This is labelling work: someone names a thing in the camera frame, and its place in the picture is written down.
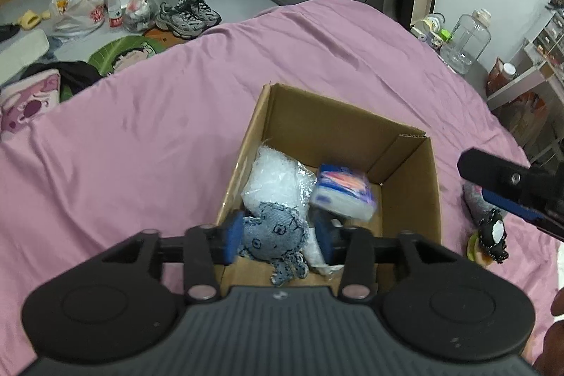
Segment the gray sneaker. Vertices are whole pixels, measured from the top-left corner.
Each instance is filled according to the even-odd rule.
[[[219,25],[221,23],[221,15],[212,10],[205,0],[181,0],[190,6],[192,13],[198,19],[206,23],[208,27]]]
[[[167,7],[165,2],[161,4],[155,22],[161,31],[171,31],[174,36],[185,40],[194,39],[207,29],[207,24],[196,18],[190,9]]]

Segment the plastic bag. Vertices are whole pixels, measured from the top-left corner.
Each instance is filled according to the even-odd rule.
[[[61,38],[82,37],[104,24],[105,0],[51,0],[53,19],[48,35]]]
[[[292,207],[306,220],[315,174],[278,150],[260,146],[241,197],[245,207],[259,216],[261,202]]]
[[[154,27],[158,12],[157,0],[129,0],[123,15],[123,26],[131,32],[145,32]]]

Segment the bed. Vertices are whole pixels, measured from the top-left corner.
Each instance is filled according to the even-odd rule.
[[[19,314],[39,284],[142,229],[179,235],[214,220],[256,98],[277,81],[425,130],[443,244],[460,253],[472,231],[460,153],[481,146],[527,164],[461,77],[365,4],[313,0],[212,28],[101,80],[0,144],[2,375],[34,357]],[[534,302],[538,355],[552,323],[557,242],[517,217],[506,224],[510,258],[492,271]]]

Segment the denim stuffed toy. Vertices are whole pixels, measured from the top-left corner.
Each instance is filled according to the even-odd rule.
[[[268,261],[274,266],[270,281],[275,286],[293,279],[304,279],[308,268],[300,250],[307,242],[307,223],[296,209],[278,203],[261,202],[260,217],[243,220],[243,241],[239,255]]]

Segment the plastic bottle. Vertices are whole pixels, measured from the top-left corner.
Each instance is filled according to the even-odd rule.
[[[120,0],[108,0],[108,17],[110,28],[121,27],[121,25],[123,24],[123,18],[121,17]]]

